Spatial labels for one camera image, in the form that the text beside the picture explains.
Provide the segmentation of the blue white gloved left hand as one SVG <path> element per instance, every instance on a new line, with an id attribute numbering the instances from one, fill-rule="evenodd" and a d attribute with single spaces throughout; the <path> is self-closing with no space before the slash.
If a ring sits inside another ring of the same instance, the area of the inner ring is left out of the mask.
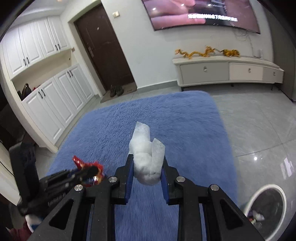
<path id="1" fill-rule="evenodd" d="M 28 214 L 25 216 L 25 220 L 26 220 L 28 229 L 30 230 L 31 233 L 33 233 L 44 219 L 34 214 Z"/>

